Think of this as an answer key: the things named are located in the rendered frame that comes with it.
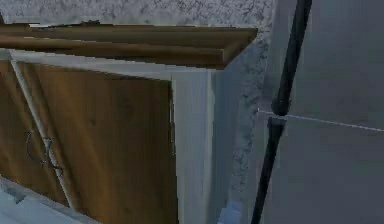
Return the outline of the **brown wooden kitchen cupboard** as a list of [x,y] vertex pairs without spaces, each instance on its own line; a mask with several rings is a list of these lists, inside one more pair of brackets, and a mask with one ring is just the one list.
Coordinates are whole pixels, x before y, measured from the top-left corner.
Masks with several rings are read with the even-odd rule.
[[256,35],[0,22],[0,224],[217,224]]

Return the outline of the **grey fridge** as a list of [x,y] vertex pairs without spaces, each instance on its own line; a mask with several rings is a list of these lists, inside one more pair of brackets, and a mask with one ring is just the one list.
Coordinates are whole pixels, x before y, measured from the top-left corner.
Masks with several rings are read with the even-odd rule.
[[384,0],[312,0],[286,116],[271,104],[297,0],[277,0],[249,155],[251,224],[268,119],[286,121],[260,224],[384,224]]

